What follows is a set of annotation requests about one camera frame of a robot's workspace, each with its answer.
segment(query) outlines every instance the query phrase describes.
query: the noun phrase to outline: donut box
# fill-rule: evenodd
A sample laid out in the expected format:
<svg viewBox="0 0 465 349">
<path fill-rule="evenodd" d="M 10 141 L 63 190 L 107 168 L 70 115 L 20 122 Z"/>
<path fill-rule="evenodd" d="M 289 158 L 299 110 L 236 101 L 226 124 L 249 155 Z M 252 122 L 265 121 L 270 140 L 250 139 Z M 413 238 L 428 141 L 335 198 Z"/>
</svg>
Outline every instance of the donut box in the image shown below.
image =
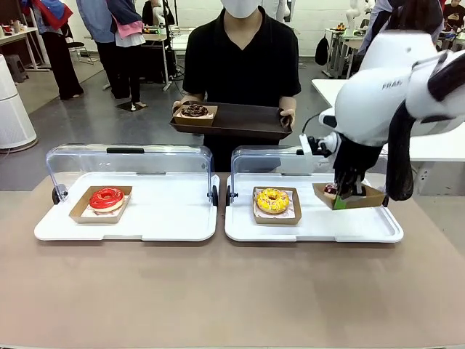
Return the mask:
<svg viewBox="0 0 465 349">
<path fill-rule="evenodd" d="M 314 183 L 313 190 L 315 195 L 332 210 L 339 209 L 361 209 L 363 207 L 378 207 L 383 204 L 386 196 L 382 191 L 363 184 L 366 190 L 366 196 L 350 196 L 345 200 L 339 199 L 336 205 L 336 199 L 329 198 L 325 195 L 325 186 L 333 183 Z"/>
<path fill-rule="evenodd" d="M 174 122 L 181 125 L 190 125 L 190 126 L 204 126 L 210 127 L 213 125 L 213 121 L 218 112 L 218 107 L 215 105 L 204 105 L 204 107 L 209 111 L 205 116 L 193 117 L 193 116 L 183 116 L 182 111 L 187 108 L 189 105 L 183 105 L 179 108 L 173 115 Z"/>
<path fill-rule="evenodd" d="M 92 195 L 103 188 L 117 188 L 124 193 L 124 201 L 119 209 L 107 214 L 96 214 L 89 206 L 89 200 Z M 92 186 L 87 189 L 83 196 L 70 212 L 70 217 L 79 224 L 116 224 L 123 216 L 131 198 L 132 187 L 117 185 Z"/>
<path fill-rule="evenodd" d="M 280 214 L 269 214 L 263 212 L 256 205 L 256 195 L 262 190 L 270 187 L 254 187 L 252 192 L 252 212 L 257 224 L 281 224 L 296 225 L 302 218 L 302 208 L 300 206 L 299 194 L 295 188 L 273 187 L 274 189 L 287 192 L 289 196 L 289 206 L 287 210 Z"/>
</svg>

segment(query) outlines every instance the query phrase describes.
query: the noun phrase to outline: white tray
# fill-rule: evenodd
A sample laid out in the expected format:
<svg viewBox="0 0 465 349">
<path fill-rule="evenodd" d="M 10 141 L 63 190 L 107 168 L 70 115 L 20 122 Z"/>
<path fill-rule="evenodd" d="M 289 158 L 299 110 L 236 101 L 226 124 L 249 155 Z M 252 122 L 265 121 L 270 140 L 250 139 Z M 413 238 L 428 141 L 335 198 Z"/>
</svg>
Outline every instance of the white tray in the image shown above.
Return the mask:
<svg viewBox="0 0 465 349">
<path fill-rule="evenodd" d="M 203 241 L 216 229 L 217 208 L 207 198 L 207 174 L 140 175 L 90 172 L 68 189 L 34 231 L 39 240 Z M 131 185 L 132 197 L 115 225 L 78 224 L 70 211 L 93 185 Z M 219 178 L 211 185 L 219 188 Z"/>
<path fill-rule="evenodd" d="M 239 174 L 234 191 L 239 197 L 226 207 L 226 234 L 236 241 L 383 242 L 402 240 L 399 223 L 385 207 L 332 211 L 313 191 L 313 183 L 333 182 L 333 174 L 283 176 Z M 302 206 L 298 225 L 256 224 L 251 208 L 254 187 L 296 188 Z"/>
</svg>

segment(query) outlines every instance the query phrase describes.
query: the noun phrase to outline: white table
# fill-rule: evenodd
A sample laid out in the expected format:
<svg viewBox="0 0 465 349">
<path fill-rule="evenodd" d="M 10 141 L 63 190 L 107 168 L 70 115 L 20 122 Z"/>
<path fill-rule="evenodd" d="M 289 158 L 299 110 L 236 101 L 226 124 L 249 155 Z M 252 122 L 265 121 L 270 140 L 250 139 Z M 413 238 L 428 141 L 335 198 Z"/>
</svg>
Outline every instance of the white table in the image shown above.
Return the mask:
<svg viewBox="0 0 465 349">
<path fill-rule="evenodd" d="M 342 77 L 346 56 L 349 49 L 352 50 L 349 62 L 349 72 L 352 69 L 353 55 L 358 51 L 362 45 L 362 36 L 346 36 L 344 32 L 335 31 L 334 29 L 325 29 L 326 33 L 331 34 L 330 53 L 331 59 L 329 60 L 326 70 L 323 71 L 325 75 L 330 78 L 339 79 Z"/>
<path fill-rule="evenodd" d="M 29 71 L 44 71 L 42 69 L 37 68 L 36 58 L 34 57 L 34 54 L 32 53 L 32 49 L 31 49 L 31 45 L 29 44 L 28 33 L 34 33 L 34 32 L 37 32 L 37 28 L 31 27 L 31 28 L 26 28 L 24 31 L 13 34 L 11 36 L 5 36 L 0 39 L 0 46 L 25 39 L 26 46 L 28 47 L 29 57 L 31 58 L 31 62 L 33 66 L 33 69 L 30 69 L 30 70 L 28 69 L 28 70 Z"/>
<path fill-rule="evenodd" d="M 177 54 L 181 52 L 185 52 L 187 49 L 187 43 L 189 42 L 189 35 L 190 33 L 181 33 L 173 38 L 171 42 L 171 48 Z"/>
<path fill-rule="evenodd" d="M 336 98 L 347 80 L 312 80 L 312 85 L 334 108 Z M 451 132 L 439 135 L 411 138 L 410 158 L 412 162 L 423 163 L 415 178 L 415 188 L 420 193 L 429 173 L 436 162 L 465 162 L 465 123 Z"/>
<path fill-rule="evenodd" d="M 168 63 L 166 61 L 166 46 L 164 44 L 168 36 L 166 36 L 166 34 L 143 34 L 143 35 L 146 41 L 149 41 L 152 43 L 152 46 L 155 46 L 156 42 L 161 43 L 161 49 L 162 49 L 161 51 L 163 52 L 163 68 L 165 70 L 165 77 L 166 77 L 166 83 L 165 83 L 165 86 L 163 87 L 163 91 L 167 91 L 169 87 L 171 86 L 171 84 L 173 83 L 173 81 L 169 79 L 169 75 L 168 75 Z"/>
</svg>

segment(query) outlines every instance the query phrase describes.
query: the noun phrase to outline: yellow sprinkled donut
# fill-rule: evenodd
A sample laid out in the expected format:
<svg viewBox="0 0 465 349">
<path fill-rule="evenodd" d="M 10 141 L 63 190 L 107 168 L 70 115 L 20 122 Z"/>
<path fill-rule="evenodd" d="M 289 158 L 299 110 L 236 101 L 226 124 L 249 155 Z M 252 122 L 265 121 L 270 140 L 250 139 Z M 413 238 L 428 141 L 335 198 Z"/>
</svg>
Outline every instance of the yellow sprinkled donut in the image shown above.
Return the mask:
<svg viewBox="0 0 465 349">
<path fill-rule="evenodd" d="M 285 191 L 268 188 L 256 195 L 256 205 L 263 212 L 280 214 L 287 210 L 289 196 Z"/>
</svg>

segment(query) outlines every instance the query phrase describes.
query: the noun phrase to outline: black wheel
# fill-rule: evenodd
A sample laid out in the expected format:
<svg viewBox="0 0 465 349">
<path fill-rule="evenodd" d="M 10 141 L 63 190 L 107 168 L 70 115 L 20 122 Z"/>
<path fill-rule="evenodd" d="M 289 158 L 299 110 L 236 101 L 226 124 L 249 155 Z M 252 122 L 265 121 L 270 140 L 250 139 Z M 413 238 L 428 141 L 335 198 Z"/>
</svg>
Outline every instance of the black wheel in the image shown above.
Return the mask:
<svg viewBox="0 0 465 349">
<path fill-rule="evenodd" d="M 228 185 L 227 191 L 226 191 L 226 206 L 230 205 L 230 201 L 231 201 L 231 186 Z"/>
<path fill-rule="evenodd" d="M 60 197 L 58 196 L 56 188 L 53 188 L 52 190 L 52 201 L 54 205 L 58 205 L 60 202 Z"/>
<path fill-rule="evenodd" d="M 211 202 L 213 203 L 213 206 L 218 207 L 218 189 L 215 185 L 213 186 L 213 190 L 211 191 L 211 194 L 213 196 L 211 198 Z"/>
</svg>

